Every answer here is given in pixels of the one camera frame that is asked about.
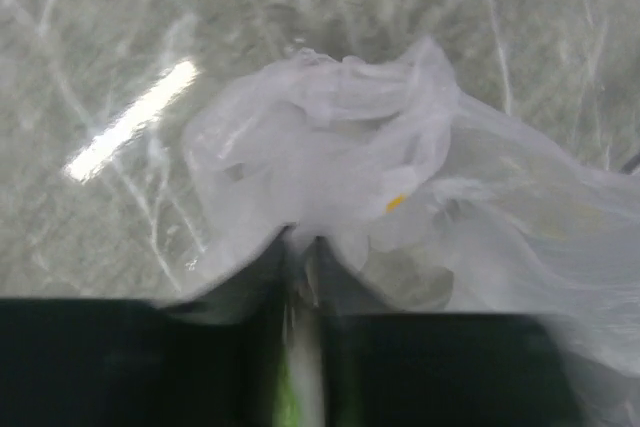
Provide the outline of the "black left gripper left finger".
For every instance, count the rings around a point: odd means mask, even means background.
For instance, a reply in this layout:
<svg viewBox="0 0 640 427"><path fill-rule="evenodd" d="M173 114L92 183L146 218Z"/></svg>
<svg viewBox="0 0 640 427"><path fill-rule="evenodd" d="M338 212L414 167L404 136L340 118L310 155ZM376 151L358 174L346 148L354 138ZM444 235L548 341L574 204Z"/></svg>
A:
<svg viewBox="0 0 640 427"><path fill-rule="evenodd" d="M5 426L269 426L286 248L276 234L203 294L5 298Z"/></svg>

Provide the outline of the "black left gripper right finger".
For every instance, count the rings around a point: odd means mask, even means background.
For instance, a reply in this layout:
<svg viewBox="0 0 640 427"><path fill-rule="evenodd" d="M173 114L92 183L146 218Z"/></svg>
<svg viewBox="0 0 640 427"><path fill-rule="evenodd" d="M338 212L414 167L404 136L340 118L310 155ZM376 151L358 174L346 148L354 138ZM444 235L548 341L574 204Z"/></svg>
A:
<svg viewBox="0 0 640 427"><path fill-rule="evenodd" d="M393 309L315 240L329 426L585 426L537 318Z"/></svg>

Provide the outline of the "clear plastic bag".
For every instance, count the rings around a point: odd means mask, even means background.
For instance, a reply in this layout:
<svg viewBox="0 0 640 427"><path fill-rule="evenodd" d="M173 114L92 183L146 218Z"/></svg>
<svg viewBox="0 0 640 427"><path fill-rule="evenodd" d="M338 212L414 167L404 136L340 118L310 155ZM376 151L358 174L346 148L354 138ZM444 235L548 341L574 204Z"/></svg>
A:
<svg viewBox="0 0 640 427"><path fill-rule="evenodd" d="M212 241L195 288L283 227L414 308L566 316L639 370L639 181L465 94L430 39L369 64L310 49L238 78L183 133Z"/></svg>

